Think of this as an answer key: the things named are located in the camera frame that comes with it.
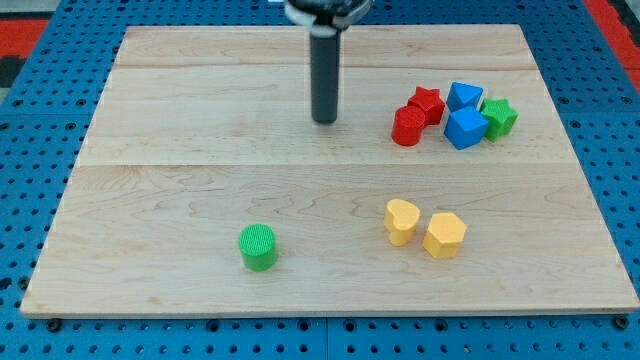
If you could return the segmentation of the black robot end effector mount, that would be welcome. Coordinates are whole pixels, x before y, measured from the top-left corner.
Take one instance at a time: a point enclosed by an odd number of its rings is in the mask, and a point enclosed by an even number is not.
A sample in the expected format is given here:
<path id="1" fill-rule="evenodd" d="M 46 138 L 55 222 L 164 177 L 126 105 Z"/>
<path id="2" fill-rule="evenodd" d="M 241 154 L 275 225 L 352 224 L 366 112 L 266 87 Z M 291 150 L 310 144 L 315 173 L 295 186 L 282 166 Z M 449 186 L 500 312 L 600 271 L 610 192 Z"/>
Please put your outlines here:
<path id="1" fill-rule="evenodd" d="M 312 36 L 334 36 L 359 22 L 373 0 L 286 0 L 286 17 Z"/>

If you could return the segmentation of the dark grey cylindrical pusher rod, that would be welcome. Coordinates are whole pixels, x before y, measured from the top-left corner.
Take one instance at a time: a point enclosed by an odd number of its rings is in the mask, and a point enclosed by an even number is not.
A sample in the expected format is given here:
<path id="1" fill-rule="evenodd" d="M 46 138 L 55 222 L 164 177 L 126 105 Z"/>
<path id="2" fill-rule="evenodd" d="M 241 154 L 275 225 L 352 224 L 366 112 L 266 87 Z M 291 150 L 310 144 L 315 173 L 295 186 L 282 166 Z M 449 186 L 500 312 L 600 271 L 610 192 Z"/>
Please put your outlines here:
<path id="1" fill-rule="evenodd" d="M 310 37 L 311 115 L 319 124 L 337 120 L 340 34 Z"/>

